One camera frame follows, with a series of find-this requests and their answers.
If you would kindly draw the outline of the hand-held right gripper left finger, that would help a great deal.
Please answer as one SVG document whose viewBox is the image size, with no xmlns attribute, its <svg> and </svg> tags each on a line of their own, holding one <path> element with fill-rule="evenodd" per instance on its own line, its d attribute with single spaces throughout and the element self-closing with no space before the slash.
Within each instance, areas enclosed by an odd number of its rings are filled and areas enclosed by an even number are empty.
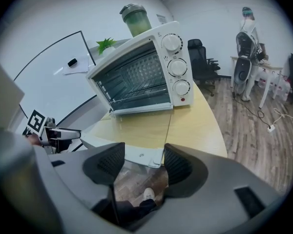
<svg viewBox="0 0 293 234">
<path fill-rule="evenodd" d="M 65 185 L 87 208 L 103 211 L 114 203 L 114 181 L 125 162 L 125 143 L 53 154 L 49 159 Z"/>
</svg>

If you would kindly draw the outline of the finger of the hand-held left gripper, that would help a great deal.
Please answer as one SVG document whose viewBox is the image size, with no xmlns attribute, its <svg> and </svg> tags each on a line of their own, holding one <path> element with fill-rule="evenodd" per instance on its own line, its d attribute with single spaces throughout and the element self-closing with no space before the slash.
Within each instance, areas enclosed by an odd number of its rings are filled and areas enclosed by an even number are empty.
<svg viewBox="0 0 293 234">
<path fill-rule="evenodd" d="M 52 128 L 50 130 L 51 139 L 79 139 L 81 137 L 80 130 Z"/>
</svg>

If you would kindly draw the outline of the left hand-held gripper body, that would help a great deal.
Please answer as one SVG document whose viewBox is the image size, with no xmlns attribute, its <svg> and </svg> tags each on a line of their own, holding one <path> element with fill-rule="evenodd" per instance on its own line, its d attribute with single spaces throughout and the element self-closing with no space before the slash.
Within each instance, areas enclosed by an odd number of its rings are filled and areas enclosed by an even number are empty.
<svg viewBox="0 0 293 234">
<path fill-rule="evenodd" d="M 27 122 L 26 137 L 32 144 L 43 147 L 47 153 L 55 153 L 57 144 L 50 138 L 50 130 L 55 127 L 54 118 L 46 117 L 34 110 Z"/>
</svg>

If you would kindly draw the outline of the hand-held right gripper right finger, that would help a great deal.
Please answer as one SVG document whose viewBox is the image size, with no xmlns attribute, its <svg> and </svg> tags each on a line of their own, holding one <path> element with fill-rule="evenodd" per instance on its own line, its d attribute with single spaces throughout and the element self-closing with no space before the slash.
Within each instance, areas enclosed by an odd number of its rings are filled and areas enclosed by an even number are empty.
<svg viewBox="0 0 293 234">
<path fill-rule="evenodd" d="M 168 187 L 162 206 L 136 234 L 252 234 L 283 197 L 240 163 L 175 144 L 164 146 Z"/>
</svg>

